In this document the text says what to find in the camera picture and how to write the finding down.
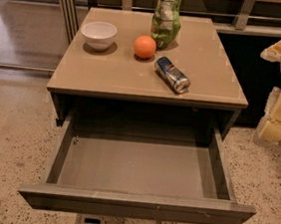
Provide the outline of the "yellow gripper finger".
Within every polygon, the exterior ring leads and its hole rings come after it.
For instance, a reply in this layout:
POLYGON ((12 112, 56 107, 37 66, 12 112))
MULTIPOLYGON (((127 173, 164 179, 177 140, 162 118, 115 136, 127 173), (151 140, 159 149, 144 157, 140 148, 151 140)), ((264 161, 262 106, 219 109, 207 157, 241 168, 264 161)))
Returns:
POLYGON ((267 60, 267 62, 279 63, 281 61, 281 40, 264 49, 261 58, 267 60))
POLYGON ((265 105, 265 114, 258 122, 259 138, 267 142, 281 141, 281 89, 273 88, 265 105))

